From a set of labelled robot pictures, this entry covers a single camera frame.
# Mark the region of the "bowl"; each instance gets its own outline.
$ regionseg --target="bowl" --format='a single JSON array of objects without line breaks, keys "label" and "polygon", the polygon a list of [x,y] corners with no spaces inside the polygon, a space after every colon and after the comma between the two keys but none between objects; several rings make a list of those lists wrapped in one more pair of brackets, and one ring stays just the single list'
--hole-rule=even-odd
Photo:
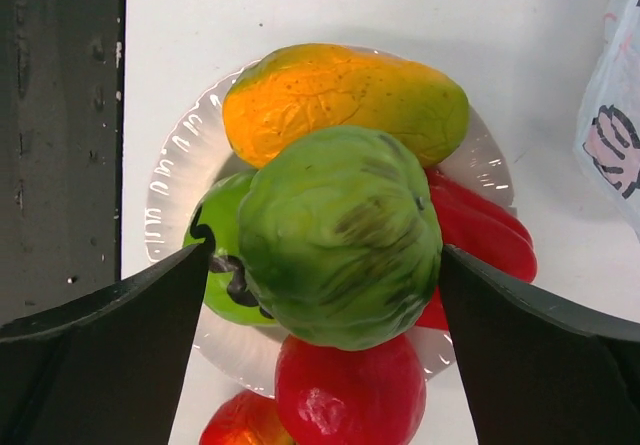
[{"label": "bowl", "polygon": [[[389,55],[365,47],[357,50]],[[175,124],[158,153],[145,208],[145,247],[150,263],[179,250],[199,200],[216,181],[251,168],[232,151],[222,122],[222,102],[244,68],[205,90]],[[488,127],[473,109],[469,132],[440,170],[515,214],[511,177]],[[455,361],[449,334],[414,327],[407,332],[425,371],[435,376]],[[281,327],[251,327],[222,319],[203,305],[194,348],[242,386],[273,397],[275,365],[287,336]]]}]

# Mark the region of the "yellow fruit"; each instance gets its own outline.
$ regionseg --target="yellow fruit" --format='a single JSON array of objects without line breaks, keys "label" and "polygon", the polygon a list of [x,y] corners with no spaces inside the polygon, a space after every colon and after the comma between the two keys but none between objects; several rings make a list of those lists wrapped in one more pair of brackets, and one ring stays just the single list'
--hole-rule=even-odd
[{"label": "yellow fruit", "polygon": [[256,168],[299,137],[335,125],[384,130],[426,168],[464,139],[469,102],[453,80],[421,63],[311,43],[247,68],[222,116],[231,147]]}]

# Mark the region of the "plate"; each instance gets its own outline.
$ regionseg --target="plate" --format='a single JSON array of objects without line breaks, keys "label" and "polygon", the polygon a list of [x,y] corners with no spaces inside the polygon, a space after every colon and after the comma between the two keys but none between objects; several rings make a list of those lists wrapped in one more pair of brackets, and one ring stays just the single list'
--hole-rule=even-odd
[{"label": "plate", "polygon": [[[384,52],[351,47],[373,53]],[[167,137],[149,182],[145,208],[145,246],[151,263],[182,246],[196,205],[216,181],[250,168],[231,150],[222,123],[222,101],[240,70],[207,89]],[[472,108],[469,133],[439,168],[452,179],[503,208],[512,208],[513,186],[497,144]],[[275,364],[287,332],[280,327],[249,327],[228,322],[202,307],[194,347],[230,378],[273,397]],[[455,361],[451,339],[440,330],[414,327],[408,337],[427,379]]]}]

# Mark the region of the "black print on bag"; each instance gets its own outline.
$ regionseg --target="black print on bag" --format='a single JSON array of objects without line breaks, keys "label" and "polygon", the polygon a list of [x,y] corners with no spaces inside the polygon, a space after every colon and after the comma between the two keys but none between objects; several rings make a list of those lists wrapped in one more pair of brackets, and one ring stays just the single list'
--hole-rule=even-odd
[{"label": "black print on bag", "polygon": [[[198,223],[202,215],[202,206],[198,207],[189,226],[189,234],[196,240],[204,239],[213,252],[209,257],[209,271],[211,273],[233,273],[231,281],[227,285],[227,294],[234,303],[243,307],[259,307],[256,297],[247,288],[244,278],[244,265],[240,258],[233,255],[215,255],[216,237],[209,225]],[[260,307],[260,314],[266,318],[273,318],[269,312]]]},{"label": "black print on bag", "polygon": [[640,188],[640,138],[631,120],[618,108],[600,107],[582,147],[622,198],[629,198]]}]

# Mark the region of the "white table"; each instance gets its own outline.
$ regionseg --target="white table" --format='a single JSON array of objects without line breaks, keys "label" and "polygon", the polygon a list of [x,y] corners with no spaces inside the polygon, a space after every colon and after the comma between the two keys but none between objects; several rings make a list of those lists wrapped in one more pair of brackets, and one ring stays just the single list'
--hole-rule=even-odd
[{"label": "white table", "polygon": [[[147,266],[148,179],[181,113],[251,59],[296,42],[334,41],[424,61],[461,83],[507,157],[520,218],[537,246],[536,284],[640,321],[640,246],[570,150],[607,0],[127,2],[123,276]],[[623,264],[618,275],[610,263]],[[615,296],[612,280],[624,285]],[[237,390],[194,352],[171,443],[197,443]],[[457,368],[429,382],[414,443],[476,443]]]}]

